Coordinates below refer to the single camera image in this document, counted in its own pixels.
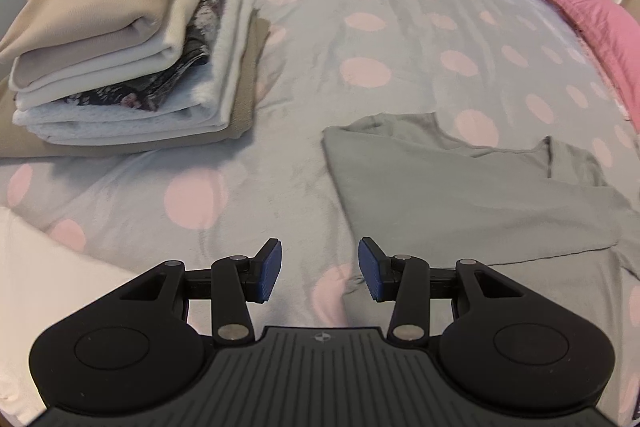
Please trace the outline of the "grey long-sleeve shirt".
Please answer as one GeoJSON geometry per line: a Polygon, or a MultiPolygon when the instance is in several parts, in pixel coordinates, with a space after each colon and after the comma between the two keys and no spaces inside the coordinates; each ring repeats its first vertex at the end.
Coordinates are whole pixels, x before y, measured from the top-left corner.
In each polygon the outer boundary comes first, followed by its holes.
{"type": "Polygon", "coordinates": [[[547,136],[474,146],[434,114],[362,118],[323,133],[352,234],[436,268],[474,258],[596,324],[616,353],[599,403],[628,421],[639,392],[639,213],[597,159],[547,136]]]}

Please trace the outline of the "grey pink-dotted bed sheet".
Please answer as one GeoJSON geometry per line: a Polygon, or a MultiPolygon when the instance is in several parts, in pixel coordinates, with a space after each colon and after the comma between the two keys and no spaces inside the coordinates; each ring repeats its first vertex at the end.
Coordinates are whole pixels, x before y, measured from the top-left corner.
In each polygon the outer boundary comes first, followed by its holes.
{"type": "Polygon", "coordinates": [[[281,239],[256,326],[385,324],[352,284],[356,242],[321,144],[369,115],[436,116],[471,145],[528,150],[547,136],[588,150],[639,200],[639,141],[582,40],[546,0],[257,0],[271,25],[242,138],[109,158],[9,159],[1,209],[138,274],[166,259],[206,268],[281,239]]]}

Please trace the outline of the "pink pillow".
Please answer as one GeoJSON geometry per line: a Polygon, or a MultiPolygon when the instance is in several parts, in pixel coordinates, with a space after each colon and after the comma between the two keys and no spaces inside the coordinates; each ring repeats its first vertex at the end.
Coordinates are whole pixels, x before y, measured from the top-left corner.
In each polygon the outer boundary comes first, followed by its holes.
{"type": "Polygon", "coordinates": [[[639,131],[639,24],[613,0],[551,0],[582,34],[639,131]]]}

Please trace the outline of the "folded light grey towel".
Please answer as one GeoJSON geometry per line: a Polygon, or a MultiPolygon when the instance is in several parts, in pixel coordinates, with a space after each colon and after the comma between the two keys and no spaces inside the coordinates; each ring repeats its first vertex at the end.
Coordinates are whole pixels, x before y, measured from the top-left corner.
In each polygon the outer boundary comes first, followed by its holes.
{"type": "Polygon", "coordinates": [[[255,0],[201,0],[182,54],[163,72],[17,109],[12,122],[44,142],[160,142],[230,127],[255,0]]]}

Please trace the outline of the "folded white shirt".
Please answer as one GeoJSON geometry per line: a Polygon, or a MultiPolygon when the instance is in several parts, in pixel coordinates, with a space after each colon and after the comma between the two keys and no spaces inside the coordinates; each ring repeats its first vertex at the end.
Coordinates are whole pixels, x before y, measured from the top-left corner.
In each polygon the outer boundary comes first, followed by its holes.
{"type": "Polygon", "coordinates": [[[84,253],[72,221],[46,233],[1,209],[1,414],[12,426],[44,410],[28,367],[36,338],[134,274],[84,253]]]}

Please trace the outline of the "folded beige garment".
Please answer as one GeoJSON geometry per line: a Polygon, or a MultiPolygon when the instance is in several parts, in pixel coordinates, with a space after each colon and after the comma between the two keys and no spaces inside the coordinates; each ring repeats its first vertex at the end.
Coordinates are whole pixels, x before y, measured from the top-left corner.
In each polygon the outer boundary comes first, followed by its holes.
{"type": "Polygon", "coordinates": [[[1,60],[24,89],[40,78],[144,43],[169,0],[26,0],[1,39],[1,60]]]}

